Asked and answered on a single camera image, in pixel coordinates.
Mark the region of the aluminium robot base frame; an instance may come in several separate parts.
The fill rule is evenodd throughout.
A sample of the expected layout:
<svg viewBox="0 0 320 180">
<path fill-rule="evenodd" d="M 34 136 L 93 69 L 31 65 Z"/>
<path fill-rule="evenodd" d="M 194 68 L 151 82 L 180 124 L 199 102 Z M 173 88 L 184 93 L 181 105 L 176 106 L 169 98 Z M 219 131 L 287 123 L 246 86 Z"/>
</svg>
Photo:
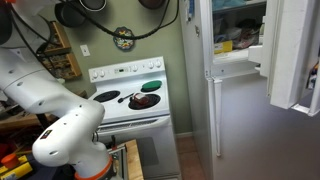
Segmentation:
<svg viewBox="0 0 320 180">
<path fill-rule="evenodd" d="M 113 160 L 114 175 L 110 180 L 128 180 L 127 147 L 118 145 L 108 150 Z"/>
</svg>

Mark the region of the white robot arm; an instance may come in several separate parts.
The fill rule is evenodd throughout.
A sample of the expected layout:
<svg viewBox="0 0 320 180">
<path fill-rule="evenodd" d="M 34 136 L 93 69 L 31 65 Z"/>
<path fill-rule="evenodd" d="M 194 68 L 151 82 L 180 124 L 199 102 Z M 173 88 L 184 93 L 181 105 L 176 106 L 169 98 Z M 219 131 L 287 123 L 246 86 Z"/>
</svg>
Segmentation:
<svg viewBox="0 0 320 180">
<path fill-rule="evenodd" d="M 59 0 L 1 0 L 0 89 L 32 114 L 58 118 L 33 143 L 32 153 L 41 164 L 70 164 L 77 180 L 113 180 L 112 157 L 92 136 L 105 109 L 58 82 L 36 55 L 52 41 L 50 23 L 41 9 Z"/>
</svg>

